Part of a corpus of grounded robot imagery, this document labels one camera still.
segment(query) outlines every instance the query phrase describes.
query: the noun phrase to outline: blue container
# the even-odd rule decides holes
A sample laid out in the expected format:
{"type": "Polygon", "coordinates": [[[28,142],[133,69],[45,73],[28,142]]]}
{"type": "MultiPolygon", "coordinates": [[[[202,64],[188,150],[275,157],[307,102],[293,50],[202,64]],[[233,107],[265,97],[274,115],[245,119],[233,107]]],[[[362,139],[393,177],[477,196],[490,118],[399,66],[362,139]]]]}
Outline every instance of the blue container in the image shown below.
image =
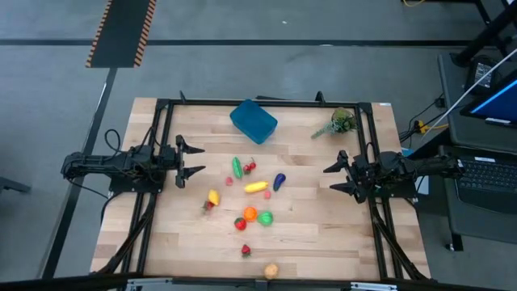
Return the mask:
{"type": "Polygon", "coordinates": [[[259,105],[245,100],[229,114],[233,124],[260,145],[275,131],[278,121],[259,105]]]}

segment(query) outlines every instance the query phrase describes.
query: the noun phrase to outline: monitor screen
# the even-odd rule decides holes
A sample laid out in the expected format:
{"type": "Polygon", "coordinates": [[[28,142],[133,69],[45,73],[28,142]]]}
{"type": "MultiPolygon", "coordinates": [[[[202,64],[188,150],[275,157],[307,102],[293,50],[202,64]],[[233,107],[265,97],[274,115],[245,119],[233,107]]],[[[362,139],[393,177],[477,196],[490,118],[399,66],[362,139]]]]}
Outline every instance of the monitor screen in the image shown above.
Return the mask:
{"type": "Polygon", "coordinates": [[[470,113],[485,118],[517,122],[517,80],[474,107],[470,113]]]}

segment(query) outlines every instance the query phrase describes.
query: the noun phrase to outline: white cable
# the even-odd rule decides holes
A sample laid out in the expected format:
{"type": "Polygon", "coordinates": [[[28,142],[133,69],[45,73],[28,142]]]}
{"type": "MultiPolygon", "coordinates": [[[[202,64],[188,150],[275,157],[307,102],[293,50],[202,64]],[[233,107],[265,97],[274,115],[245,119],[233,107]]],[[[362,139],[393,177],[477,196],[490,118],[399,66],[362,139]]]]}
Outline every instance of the white cable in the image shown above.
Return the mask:
{"type": "Polygon", "coordinates": [[[426,135],[431,131],[431,129],[433,129],[433,128],[434,128],[434,127],[435,127],[435,126],[436,126],[440,121],[442,121],[442,120],[443,120],[443,118],[445,118],[445,116],[447,116],[449,113],[451,113],[451,111],[452,111],[452,110],[454,110],[454,108],[456,107],[456,105],[458,105],[458,104],[461,102],[461,100],[463,100],[463,98],[465,98],[465,96],[467,96],[467,95],[470,93],[470,91],[472,91],[472,90],[474,89],[474,87],[475,87],[475,86],[477,86],[477,84],[479,84],[481,81],[483,81],[483,79],[484,79],[486,76],[488,76],[488,75],[492,74],[492,72],[494,72],[494,71],[495,71],[495,69],[497,69],[497,68],[498,68],[498,67],[499,67],[503,62],[505,62],[505,61],[506,61],[507,59],[509,59],[511,56],[513,56],[513,55],[514,55],[514,53],[517,53],[517,48],[516,48],[513,52],[511,52],[508,56],[506,56],[505,58],[503,58],[503,59],[502,59],[502,60],[501,60],[497,65],[495,65],[495,66],[494,66],[494,68],[492,68],[490,71],[488,71],[488,73],[484,74],[484,75],[483,75],[483,77],[481,77],[479,80],[477,80],[477,82],[475,82],[475,83],[474,83],[474,85],[472,85],[472,86],[471,86],[471,87],[470,87],[470,88],[469,88],[469,89],[468,89],[468,90],[467,90],[467,91],[466,91],[466,92],[465,92],[465,93],[464,93],[464,94],[463,94],[463,95],[458,99],[458,101],[456,101],[456,102],[455,102],[455,103],[454,103],[454,104],[449,108],[449,110],[447,110],[447,111],[445,112],[445,114],[443,114],[443,115],[442,115],[442,117],[440,117],[440,118],[438,119],[438,121],[436,121],[436,122],[433,124],[433,126],[431,126],[431,128],[430,128],[429,130],[427,130],[427,131],[426,131],[426,133],[424,133],[424,135],[423,135],[423,137],[422,137],[422,139],[421,139],[420,141],[422,141],[422,140],[423,140],[423,138],[424,138],[424,137],[426,137],[426,135]]]}

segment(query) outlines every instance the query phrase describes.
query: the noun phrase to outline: computer monitor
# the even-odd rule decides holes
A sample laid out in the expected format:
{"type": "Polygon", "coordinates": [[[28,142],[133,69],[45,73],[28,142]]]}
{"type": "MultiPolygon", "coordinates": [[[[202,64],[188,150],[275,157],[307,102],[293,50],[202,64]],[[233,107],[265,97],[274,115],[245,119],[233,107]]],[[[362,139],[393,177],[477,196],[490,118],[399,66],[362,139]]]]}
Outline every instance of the computer monitor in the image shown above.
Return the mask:
{"type": "Polygon", "coordinates": [[[517,70],[504,78],[496,90],[476,99],[461,113],[500,125],[517,124],[517,70]]]}

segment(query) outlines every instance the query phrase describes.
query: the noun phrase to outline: keyboard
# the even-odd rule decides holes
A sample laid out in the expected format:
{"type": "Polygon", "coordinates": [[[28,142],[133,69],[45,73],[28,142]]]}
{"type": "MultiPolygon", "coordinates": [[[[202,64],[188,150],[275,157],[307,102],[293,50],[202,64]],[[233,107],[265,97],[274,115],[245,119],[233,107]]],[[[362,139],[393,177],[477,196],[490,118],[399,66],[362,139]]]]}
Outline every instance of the keyboard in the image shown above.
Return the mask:
{"type": "Polygon", "coordinates": [[[500,213],[517,213],[517,161],[460,156],[463,177],[456,181],[465,203],[500,213]]]}

